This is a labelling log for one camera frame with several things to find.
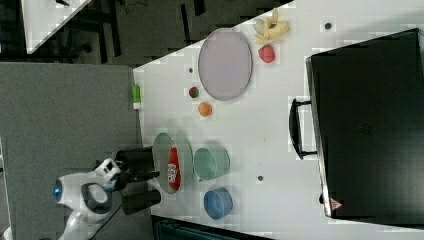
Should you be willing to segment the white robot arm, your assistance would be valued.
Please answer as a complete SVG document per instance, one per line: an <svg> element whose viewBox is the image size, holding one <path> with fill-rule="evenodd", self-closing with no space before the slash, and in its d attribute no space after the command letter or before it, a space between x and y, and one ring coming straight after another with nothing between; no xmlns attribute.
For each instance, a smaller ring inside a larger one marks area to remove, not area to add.
<svg viewBox="0 0 424 240"><path fill-rule="evenodd" d="M92 171L57 178L56 202L72 210L58 240L91 240L109 220L114 192L159 176L152 148L142 147L120 150L114 158L98 162Z"/></svg>

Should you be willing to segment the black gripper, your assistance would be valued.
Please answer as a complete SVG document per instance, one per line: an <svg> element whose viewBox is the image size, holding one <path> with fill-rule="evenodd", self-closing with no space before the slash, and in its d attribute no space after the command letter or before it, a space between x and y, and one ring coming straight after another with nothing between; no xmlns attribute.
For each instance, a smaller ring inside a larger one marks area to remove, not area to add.
<svg viewBox="0 0 424 240"><path fill-rule="evenodd" d="M152 146L137 149L120 150L115 161L121 170L115 183L115 191L124 190L129 184L145 183L160 176L153 162ZM143 190L122 196L122 209L126 215L132 215L161 202L157 189Z"/></svg>

